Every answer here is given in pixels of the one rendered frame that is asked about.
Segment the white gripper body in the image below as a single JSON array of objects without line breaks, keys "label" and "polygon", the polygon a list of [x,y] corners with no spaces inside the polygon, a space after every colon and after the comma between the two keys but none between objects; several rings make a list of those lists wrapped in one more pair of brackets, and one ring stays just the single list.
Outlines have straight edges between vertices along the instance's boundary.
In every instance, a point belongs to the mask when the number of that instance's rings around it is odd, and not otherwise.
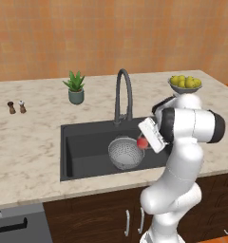
[{"label": "white gripper body", "polygon": [[162,151],[166,142],[159,132],[158,125],[151,118],[146,118],[144,121],[140,122],[138,126],[154,152],[158,154]]}]

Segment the red peach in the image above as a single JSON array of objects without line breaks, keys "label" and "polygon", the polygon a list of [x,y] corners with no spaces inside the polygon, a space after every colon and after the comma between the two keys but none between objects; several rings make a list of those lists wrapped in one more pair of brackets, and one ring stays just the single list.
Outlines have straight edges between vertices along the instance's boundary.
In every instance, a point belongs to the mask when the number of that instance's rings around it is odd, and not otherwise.
[{"label": "red peach", "polygon": [[148,141],[145,137],[138,137],[137,138],[137,146],[140,149],[146,149],[148,147]]}]

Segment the grey metal colander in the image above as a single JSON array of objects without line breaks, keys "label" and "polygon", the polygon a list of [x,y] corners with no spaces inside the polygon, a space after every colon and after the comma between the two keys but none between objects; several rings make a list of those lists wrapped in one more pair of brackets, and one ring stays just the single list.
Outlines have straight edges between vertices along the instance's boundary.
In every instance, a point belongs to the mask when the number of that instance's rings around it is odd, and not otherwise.
[{"label": "grey metal colander", "polygon": [[111,162],[121,170],[134,169],[140,165],[144,151],[137,146],[137,141],[128,136],[120,136],[108,145]]}]

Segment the dark grey arched faucet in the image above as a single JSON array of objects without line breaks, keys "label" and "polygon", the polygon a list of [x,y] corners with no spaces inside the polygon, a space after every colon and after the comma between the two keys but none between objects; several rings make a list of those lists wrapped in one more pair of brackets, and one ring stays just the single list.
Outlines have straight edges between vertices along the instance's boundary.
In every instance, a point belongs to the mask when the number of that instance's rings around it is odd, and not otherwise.
[{"label": "dark grey arched faucet", "polygon": [[[121,113],[121,100],[124,97],[124,92],[122,91],[121,83],[125,82],[126,91],[126,111],[124,114]],[[114,124],[119,126],[122,120],[131,122],[133,119],[133,96],[132,96],[132,86],[129,75],[127,71],[122,68],[119,70],[116,82],[116,100],[115,100],[115,116]]]}]

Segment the dark grey sink basin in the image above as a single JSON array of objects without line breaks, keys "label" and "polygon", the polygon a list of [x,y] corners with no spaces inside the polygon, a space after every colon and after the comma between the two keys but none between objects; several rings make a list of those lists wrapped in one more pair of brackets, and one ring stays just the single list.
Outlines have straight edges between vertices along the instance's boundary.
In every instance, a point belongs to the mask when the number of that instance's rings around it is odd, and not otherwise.
[{"label": "dark grey sink basin", "polygon": [[108,145],[119,136],[136,139],[144,117],[121,121],[95,121],[61,126],[60,180],[123,173],[110,160]]}]

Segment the grey bowl of yellow fruit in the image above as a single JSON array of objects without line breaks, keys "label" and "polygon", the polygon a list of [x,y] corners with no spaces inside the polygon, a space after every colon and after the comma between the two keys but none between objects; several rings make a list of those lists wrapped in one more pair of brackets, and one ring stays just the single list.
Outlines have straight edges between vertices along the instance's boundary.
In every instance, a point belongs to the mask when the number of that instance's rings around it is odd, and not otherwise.
[{"label": "grey bowl of yellow fruit", "polygon": [[202,88],[201,80],[192,76],[175,75],[168,79],[168,83],[178,94],[195,93]]}]

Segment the green plant in grey pot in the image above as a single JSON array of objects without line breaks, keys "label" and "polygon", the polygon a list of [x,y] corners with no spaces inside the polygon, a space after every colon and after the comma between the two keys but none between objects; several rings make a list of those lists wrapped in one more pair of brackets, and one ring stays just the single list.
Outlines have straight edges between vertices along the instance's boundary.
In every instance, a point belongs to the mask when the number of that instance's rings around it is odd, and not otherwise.
[{"label": "green plant in grey pot", "polygon": [[74,74],[72,71],[69,71],[69,79],[64,81],[68,88],[68,99],[73,104],[78,105],[84,101],[84,78],[80,72]]}]

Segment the dark wood cupboard door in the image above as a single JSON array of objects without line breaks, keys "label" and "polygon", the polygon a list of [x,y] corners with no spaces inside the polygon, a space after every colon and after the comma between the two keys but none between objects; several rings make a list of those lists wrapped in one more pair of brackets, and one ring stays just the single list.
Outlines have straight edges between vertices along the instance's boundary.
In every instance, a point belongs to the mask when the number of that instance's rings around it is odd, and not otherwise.
[{"label": "dark wood cupboard door", "polygon": [[178,233],[185,243],[226,236],[228,233],[228,174],[198,178],[201,202],[181,220]]},{"label": "dark wood cupboard door", "polygon": [[130,243],[124,231],[134,195],[132,190],[121,190],[45,202],[53,243]]}]

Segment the brown white-topped salt shaker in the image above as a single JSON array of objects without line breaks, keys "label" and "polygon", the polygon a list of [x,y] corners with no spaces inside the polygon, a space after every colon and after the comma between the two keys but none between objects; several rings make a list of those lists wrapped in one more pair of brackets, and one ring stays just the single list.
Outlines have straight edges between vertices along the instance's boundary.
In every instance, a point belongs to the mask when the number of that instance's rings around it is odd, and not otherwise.
[{"label": "brown white-topped salt shaker", "polygon": [[24,101],[19,101],[18,103],[20,105],[20,112],[22,114],[26,113],[27,112],[27,109],[25,108],[25,102]]}]

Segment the grey dishwasher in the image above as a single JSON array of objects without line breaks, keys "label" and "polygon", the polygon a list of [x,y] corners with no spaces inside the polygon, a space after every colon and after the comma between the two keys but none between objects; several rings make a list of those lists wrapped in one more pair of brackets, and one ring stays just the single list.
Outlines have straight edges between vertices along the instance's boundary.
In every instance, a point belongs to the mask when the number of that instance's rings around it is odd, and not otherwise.
[{"label": "grey dishwasher", "polygon": [[0,209],[0,243],[53,243],[43,204]]}]

